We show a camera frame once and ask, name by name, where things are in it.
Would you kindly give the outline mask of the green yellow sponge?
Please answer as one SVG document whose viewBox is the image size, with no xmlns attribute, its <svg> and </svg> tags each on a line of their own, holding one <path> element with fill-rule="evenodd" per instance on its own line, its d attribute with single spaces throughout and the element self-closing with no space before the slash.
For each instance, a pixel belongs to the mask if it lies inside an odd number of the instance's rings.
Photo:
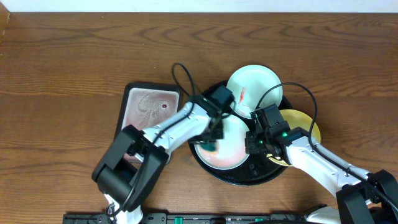
<svg viewBox="0 0 398 224">
<path fill-rule="evenodd" d="M 200 147 L 204 151 L 216 152 L 217 151 L 217 142 L 216 141 L 206 141 L 206 142 L 201 143 Z"/>
</svg>

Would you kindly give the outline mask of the mint green plate front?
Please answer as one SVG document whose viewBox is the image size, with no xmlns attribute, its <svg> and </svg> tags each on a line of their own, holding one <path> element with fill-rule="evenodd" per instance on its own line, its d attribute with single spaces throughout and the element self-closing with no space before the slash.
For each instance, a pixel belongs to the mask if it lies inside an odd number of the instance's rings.
<svg viewBox="0 0 398 224">
<path fill-rule="evenodd" d="M 223 120 L 223 139 L 216 140 L 215 151 L 207 151 L 202 145 L 194 145 L 195 152 L 205 165 L 218 169 L 234 169 L 249 157 L 245 151 L 248 126 L 237 116 L 231 115 Z"/>
</svg>

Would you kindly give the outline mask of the yellow plate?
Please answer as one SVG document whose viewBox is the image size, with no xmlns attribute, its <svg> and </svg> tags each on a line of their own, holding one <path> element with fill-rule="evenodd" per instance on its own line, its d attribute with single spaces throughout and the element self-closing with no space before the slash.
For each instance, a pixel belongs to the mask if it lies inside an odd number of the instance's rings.
<svg viewBox="0 0 398 224">
<path fill-rule="evenodd" d="M 299 110 L 285 109 L 280 111 L 282 117 L 288 122 L 291 129 L 300 127 L 309 131 L 312 123 L 312 118 L 309 115 Z M 317 124 L 314 124 L 312 137 L 314 137 L 319 143 L 321 143 L 321 134 Z M 280 166 L 289 166 L 288 163 L 283 161 L 280 157 L 273 157 L 271 154 L 267 155 L 267 158 L 272 162 Z"/>
</svg>

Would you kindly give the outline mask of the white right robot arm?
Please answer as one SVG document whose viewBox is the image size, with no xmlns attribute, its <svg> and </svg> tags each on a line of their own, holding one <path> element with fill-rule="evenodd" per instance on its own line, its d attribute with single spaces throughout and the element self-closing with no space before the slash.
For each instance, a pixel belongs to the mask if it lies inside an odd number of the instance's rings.
<svg viewBox="0 0 398 224">
<path fill-rule="evenodd" d="M 315 179 L 337 200 L 302 217 L 304 223 L 397 223 L 397 181 L 386 170 L 370 172 L 333 154 L 302 128 L 274 127 L 248 131 L 249 154 L 276 153 L 290 166 Z"/>
</svg>

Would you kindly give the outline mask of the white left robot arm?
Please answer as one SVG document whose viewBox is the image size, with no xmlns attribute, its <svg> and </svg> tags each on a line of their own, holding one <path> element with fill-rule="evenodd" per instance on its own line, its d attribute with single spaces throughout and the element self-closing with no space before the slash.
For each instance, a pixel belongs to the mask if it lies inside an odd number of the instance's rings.
<svg viewBox="0 0 398 224">
<path fill-rule="evenodd" d="M 111 200 L 106 216 L 132 223 L 131 214 L 151 193 L 171 153 L 191 138 L 210 134 L 233 100 L 195 95 L 160 124 L 142 131 L 132 125 L 122 129 L 91 176 Z"/>
</svg>

